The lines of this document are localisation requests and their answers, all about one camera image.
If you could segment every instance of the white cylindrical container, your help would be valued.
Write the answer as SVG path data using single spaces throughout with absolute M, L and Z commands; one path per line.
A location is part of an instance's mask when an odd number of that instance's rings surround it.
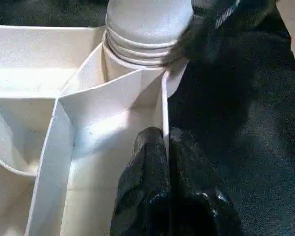
M 192 17 L 191 0 L 110 0 L 107 41 L 127 62 L 165 65 L 181 56 Z

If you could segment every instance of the white tray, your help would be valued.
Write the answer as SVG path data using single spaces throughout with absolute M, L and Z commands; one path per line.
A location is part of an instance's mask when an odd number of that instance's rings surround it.
M 0 26 L 0 236 L 109 235 L 136 135 L 156 126 L 168 145 L 186 60 L 129 65 L 104 31 Z

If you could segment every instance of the black glove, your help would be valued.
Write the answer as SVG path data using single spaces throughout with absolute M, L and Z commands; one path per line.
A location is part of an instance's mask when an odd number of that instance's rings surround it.
M 137 136 L 132 160 L 121 175 L 111 236 L 166 236 L 171 187 L 162 132 L 151 127 Z
M 195 17 L 185 55 L 212 64 L 223 40 L 251 30 L 276 7 L 278 0 L 192 0 Z
M 171 170 L 161 131 L 139 133 L 120 178 L 110 235 L 241 236 L 223 181 L 191 135 L 176 129 L 170 140 Z
M 173 232 L 177 236 L 243 236 L 223 180 L 191 134 L 171 131 L 170 161 Z

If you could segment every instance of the gloved hand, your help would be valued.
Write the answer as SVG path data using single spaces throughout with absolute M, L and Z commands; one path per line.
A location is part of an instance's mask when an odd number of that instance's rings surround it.
M 165 236 L 169 230 L 171 186 L 162 132 L 140 132 L 134 154 L 118 185 L 111 236 Z
M 241 223 L 223 181 L 192 136 L 170 135 L 170 167 L 162 132 L 137 136 L 118 186 L 111 236 L 241 236 Z
M 222 178 L 190 133 L 171 131 L 170 160 L 173 232 L 177 236 L 243 236 Z
M 185 55 L 213 63 L 223 40 L 251 30 L 271 13 L 278 0 L 192 0 L 195 17 Z

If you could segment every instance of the dark cloth surface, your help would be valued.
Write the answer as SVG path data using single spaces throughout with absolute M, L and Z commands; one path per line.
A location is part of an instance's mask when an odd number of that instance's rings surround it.
M 99 26 L 104 0 L 0 0 L 0 24 Z M 228 38 L 212 66 L 190 62 L 169 99 L 226 183 L 247 236 L 295 236 L 295 60 L 276 12 Z

